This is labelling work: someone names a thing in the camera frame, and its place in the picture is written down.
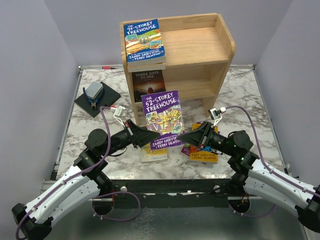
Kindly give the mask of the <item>orange 130-Storey Treehouse book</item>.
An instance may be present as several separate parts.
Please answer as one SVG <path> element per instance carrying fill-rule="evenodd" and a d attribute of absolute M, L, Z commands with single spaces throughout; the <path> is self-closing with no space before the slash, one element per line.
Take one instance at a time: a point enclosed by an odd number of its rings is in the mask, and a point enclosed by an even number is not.
<path fill-rule="evenodd" d="M 189 159 L 191 161 L 202 163 L 218 163 L 218 155 L 213 153 L 210 146 L 196 148 L 195 146 L 190 145 Z"/>

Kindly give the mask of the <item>purple 52-Storey Treehouse book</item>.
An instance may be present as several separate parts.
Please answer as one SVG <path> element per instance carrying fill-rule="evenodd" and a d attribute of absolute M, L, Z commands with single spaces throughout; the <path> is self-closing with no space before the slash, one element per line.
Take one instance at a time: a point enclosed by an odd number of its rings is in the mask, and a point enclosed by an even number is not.
<path fill-rule="evenodd" d="M 178 139 L 185 132 L 179 92 L 171 90 L 147 94 L 141 100 L 147 129 L 160 134 L 150 143 L 151 150 L 183 145 Z"/>

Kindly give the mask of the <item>blue 91-Storey Treehouse book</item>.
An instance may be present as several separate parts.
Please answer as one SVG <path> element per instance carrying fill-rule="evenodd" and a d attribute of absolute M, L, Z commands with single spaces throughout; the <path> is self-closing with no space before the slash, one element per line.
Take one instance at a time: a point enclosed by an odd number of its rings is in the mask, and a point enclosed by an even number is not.
<path fill-rule="evenodd" d="M 164 64 L 166 52 L 157 18 L 123 26 L 127 66 Z"/>

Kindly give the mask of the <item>Brideshead Revisited paperback book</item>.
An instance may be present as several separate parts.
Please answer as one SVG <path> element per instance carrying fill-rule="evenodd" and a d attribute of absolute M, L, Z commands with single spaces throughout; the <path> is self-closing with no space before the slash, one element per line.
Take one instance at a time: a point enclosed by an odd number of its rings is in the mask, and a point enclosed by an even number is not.
<path fill-rule="evenodd" d="M 155 163 L 166 161 L 168 159 L 168 152 L 166 148 L 151 150 L 150 144 L 140 148 L 142 163 Z"/>

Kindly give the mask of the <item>orange 39-Storey Treehouse book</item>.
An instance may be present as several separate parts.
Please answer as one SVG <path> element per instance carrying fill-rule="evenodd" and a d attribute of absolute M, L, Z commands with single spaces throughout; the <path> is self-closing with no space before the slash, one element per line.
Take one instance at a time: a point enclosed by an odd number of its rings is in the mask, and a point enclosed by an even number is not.
<path fill-rule="evenodd" d="M 165 68 L 166 68 L 166 63 L 161 62 L 157 64 L 127 67 L 127 70 L 129 73 L 136 73 L 136 72 L 144 72 L 144 71 L 164 70 Z"/>

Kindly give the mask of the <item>purple green bottom book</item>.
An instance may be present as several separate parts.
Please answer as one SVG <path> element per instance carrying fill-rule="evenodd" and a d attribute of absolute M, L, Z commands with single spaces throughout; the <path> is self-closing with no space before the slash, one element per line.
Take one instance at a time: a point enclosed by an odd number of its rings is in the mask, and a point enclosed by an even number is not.
<path fill-rule="evenodd" d="M 191 146 L 189 144 L 185 144 L 181 149 L 181 153 L 189 157 L 191 153 Z"/>

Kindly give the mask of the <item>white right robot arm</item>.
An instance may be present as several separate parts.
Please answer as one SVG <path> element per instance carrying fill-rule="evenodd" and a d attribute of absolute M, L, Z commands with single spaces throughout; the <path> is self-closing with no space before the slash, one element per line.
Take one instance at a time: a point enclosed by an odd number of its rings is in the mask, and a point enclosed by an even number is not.
<path fill-rule="evenodd" d="M 305 183 L 266 163 L 251 151 L 253 142 L 244 131 L 228 136 L 215 132 L 205 121 L 197 129 L 183 133 L 178 139 L 197 148 L 210 147 L 230 158 L 234 170 L 229 189 L 240 196 L 244 192 L 261 197 L 291 212 L 313 232 L 320 231 L 320 188 Z"/>

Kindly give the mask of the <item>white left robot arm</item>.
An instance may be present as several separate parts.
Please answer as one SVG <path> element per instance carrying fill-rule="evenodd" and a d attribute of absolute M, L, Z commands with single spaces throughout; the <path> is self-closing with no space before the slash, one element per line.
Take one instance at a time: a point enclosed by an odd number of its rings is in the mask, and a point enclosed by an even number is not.
<path fill-rule="evenodd" d="M 66 214 L 95 197 L 106 197 L 113 190 L 112 181 L 103 173 L 106 157 L 129 145 L 143 147 L 160 137 L 160 133 L 142 128 L 133 121 L 114 135 L 96 128 L 85 141 L 85 149 L 63 177 L 34 200 L 16 204 L 11 212 L 17 225 L 15 237 L 43 240 Z"/>

